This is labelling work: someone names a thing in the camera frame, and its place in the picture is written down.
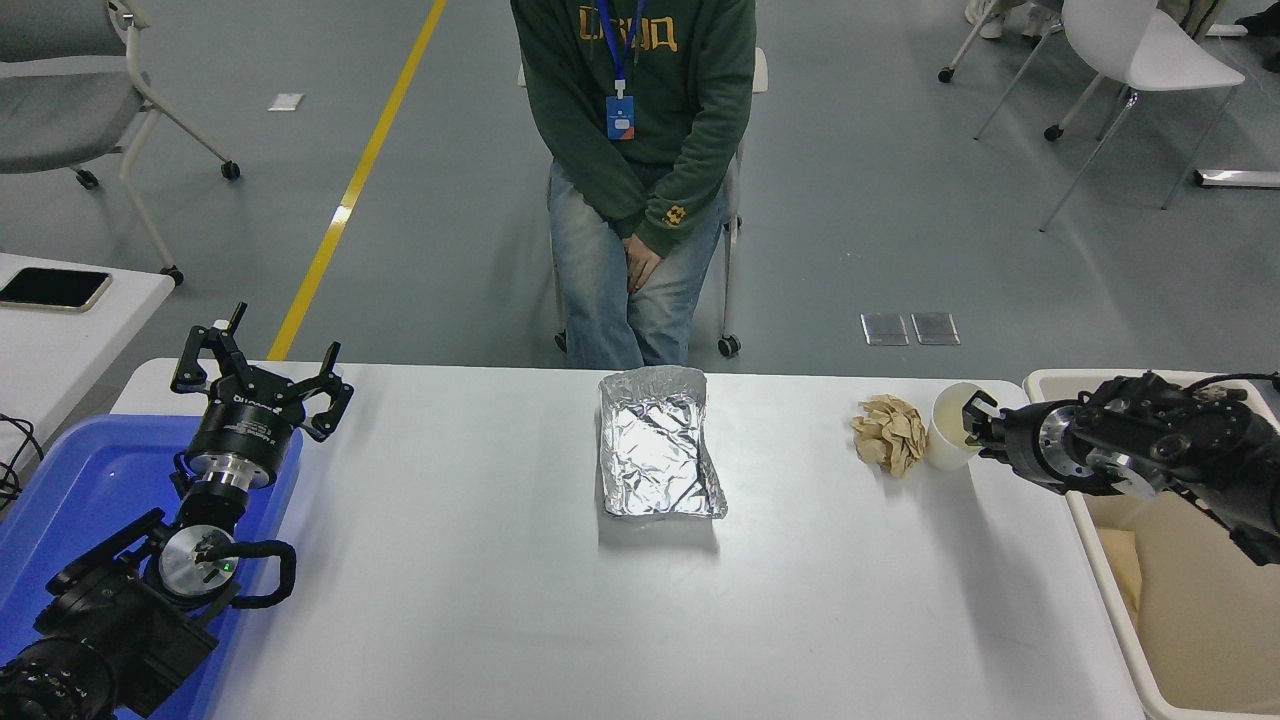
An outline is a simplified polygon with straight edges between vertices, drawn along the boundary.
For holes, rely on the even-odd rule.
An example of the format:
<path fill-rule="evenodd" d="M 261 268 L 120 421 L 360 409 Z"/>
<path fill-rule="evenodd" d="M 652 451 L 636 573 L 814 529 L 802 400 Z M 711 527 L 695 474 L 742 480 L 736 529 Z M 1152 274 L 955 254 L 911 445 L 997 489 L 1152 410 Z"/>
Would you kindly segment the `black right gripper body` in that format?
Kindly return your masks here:
<path fill-rule="evenodd" d="M 1039 436 L 1051 404 L 1030 404 L 1020 409 L 1002 407 L 989 421 L 986 459 L 1011 468 L 1012 473 L 1043 488 L 1053 478 L 1039 456 Z"/>

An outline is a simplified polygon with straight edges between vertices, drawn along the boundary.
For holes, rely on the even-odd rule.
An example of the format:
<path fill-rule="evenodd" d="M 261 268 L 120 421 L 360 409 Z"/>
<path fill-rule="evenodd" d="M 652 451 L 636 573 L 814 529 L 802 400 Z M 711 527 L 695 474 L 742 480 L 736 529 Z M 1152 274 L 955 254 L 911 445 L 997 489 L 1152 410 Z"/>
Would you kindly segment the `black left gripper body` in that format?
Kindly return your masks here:
<path fill-rule="evenodd" d="M 198 429 L 186 450 L 189 469 L 209 469 L 216 457 L 237 456 L 259 469 L 278 469 L 294 429 L 305 419 L 302 400 L 269 391 L 265 400 L 237 389 L 204 388 L 207 396 Z"/>

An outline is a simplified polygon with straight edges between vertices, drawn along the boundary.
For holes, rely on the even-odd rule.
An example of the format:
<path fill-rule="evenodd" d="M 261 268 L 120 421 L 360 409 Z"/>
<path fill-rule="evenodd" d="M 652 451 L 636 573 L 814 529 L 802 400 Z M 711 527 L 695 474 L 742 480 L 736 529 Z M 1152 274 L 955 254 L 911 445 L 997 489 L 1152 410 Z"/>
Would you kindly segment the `person's left hand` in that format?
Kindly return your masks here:
<path fill-rule="evenodd" d="M 636 234 L 631 234 L 623 241 L 623 251 L 627 265 L 626 290 L 636 293 L 650 279 L 663 258 L 649 249 Z"/>

